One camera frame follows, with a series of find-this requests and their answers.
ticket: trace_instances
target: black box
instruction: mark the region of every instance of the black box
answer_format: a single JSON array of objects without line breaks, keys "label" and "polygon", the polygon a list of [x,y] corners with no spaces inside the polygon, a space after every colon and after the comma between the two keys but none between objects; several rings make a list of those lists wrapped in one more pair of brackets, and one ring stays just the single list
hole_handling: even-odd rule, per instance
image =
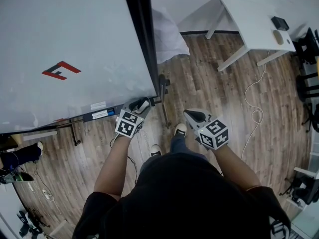
[{"label": "black box", "polygon": [[278,18],[275,16],[271,19],[271,21],[275,25],[276,29],[282,30],[282,31],[289,30],[288,24],[283,18]]}]

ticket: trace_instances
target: white table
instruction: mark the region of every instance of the white table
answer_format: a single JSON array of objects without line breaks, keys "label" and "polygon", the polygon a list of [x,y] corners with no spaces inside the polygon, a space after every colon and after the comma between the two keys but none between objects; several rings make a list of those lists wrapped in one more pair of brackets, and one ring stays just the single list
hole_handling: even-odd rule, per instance
[{"label": "white table", "polygon": [[280,31],[284,39],[282,45],[279,45],[274,37],[273,30],[276,28],[271,21],[271,18],[273,16],[278,17],[274,7],[247,0],[220,1],[220,9],[217,14],[214,15],[212,27],[208,31],[206,38],[210,39],[212,37],[216,27],[227,11],[238,27],[240,36],[244,41],[244,46],[218,67],[219,72],[230,66],[252,49],[277,50],[276,53],[270,55],[268,58],[259,61],[257,63],[258,66],[278,58],[289,51],[295,51],[293,42],[286,31]]}]

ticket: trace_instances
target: whiteboard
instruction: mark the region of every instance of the whiteboard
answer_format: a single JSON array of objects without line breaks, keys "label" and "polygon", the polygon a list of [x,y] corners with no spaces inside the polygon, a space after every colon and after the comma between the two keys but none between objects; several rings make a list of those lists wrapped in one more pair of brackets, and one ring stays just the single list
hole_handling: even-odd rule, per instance
[{"label": "whiteboard", "polygon": [[126,0],[0,0],[0,34],[0,133],[156,95]]}]

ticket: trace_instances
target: wooden floor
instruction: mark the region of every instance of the wooden floor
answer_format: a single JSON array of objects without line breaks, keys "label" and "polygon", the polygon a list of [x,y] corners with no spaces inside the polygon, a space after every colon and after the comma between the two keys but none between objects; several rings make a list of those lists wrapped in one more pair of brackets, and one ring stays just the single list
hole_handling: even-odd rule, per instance
[{"label": "wooden floor", "polygon": [[[251,120],[252,108],[244,100],[245,89],[259,79],[264,67],[256,62],[267,56],[267,51],[250,51],[223,72],[217,67],[239,49],[243,43],[239,35],[217,34],[210,40],[203,35],[184,37],[190,56],[178,56],[159,66],[171,82],[165,106],[170,129],[166,129],[161,106],[154,108],[140,133],[134,137],[129,156],[138,170],[150,156],[150,147],[159,144],[169,150],[174,127],[184,122],[183,110],[203,108],[224,119],[229,127],[230,147],[257,173],[265,186],[278,194],[287,184],[285,177],[292,177],[295,166],[307,168],[310,152],[310,135],[301,126],[305,112],[295,90],[295,77],[299,74],[297,63],[286,54],[267,64],[267,71],[259,84],[247,94],[248,100],[264,111],[264,121],[255,131],[242,155],[245,142],[256,124]],[[88,195],[93,191],[95,179],[110,151],[114,137],[115,118],[78,123],[74,126],[76,137],[82,144],[75,147],[69,128],[59,129],[58,135],[42,138],[44,155],[38,162],[38,173],[54,195],[55,203],[48,202],[38,193],[32,193],[26,183],[16,183],[24,204],[43,216],[43,221],[53,230],[66,219],[76,224]],[[193,151],[205,154],[217,166],[212,152],[206,151],[189,131],[187,145]],[[36,141],[24,142],[24,146]],[[33,174],[33,163],[24,166]],[[37,176],[35,183],[44,185]],[[130,161],[126,175],[124,195],[134,187],[135,170]],[[296,209],[284,198],[279,198],[290,217]],[[70,230],[62,238],[70,237]]]}]

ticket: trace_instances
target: white sneaker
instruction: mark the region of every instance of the white sneaker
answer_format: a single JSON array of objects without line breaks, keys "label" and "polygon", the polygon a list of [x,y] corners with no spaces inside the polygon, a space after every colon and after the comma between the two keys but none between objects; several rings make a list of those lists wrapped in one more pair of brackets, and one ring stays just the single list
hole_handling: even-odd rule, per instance
[{"label": "white sneaker", "polygon": [[41,141],[39,141],[37,143],[37,145],[38,145],[38,148],[41,150],[41,155],[40,156],[42,156],[42,154],[43,154],[43,143]]},{"label": "white sneaker", "polygon": [[187,127],[184,123],[179,123],[176,128],[175,128],[175,133],[176,134],[182,134],[184,137],[186,136],[186,132],[187,132]]},{"label": "white sneaker", "polygon": [[161,153],[161,148],[158,145],[155,144],[151,147],[151,157],[161,155]]}]

